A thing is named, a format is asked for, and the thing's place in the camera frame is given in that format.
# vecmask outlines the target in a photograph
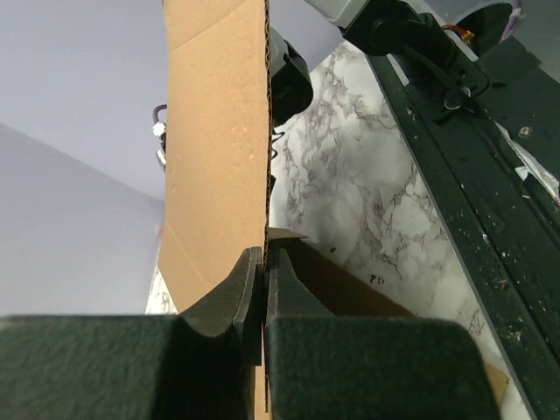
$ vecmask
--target marble table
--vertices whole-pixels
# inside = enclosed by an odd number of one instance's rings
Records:
[[[312,105],[276,142],[270,225],[307,235],[336,263],[420,317],[460,323],[508,369],[421,176],[361,52],[343,43],[311,73]],[[148,313],[174,312],[156,272]],[[528,419],[511,381],[505,420]]]

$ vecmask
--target marble surface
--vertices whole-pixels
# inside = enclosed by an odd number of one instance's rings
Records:
[[[342,44],[312,74],[313,104],[276,142],[270,224],[309,237],[365,283],[421,317],[468,329],[507,368],[364,56]],[[156,272],[148,313],[174,311]],[[528,419],[510,382],[506,420]]]

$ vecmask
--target purple cable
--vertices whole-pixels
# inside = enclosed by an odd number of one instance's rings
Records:
[[[511,0],[511,15],[509,15],[509,20],[507,21],[506,28],[501,34],[500,42],[506,39],[514,31],[517,22],[519,22],[519,16],[522,10],[522,0]]]
[[[159,123],[159,113],[165,109],[167,109],[166,103],[164,103],[163,105],[156,106],[154,110],[151,112],[151,117],[154,120],[154,124]]]

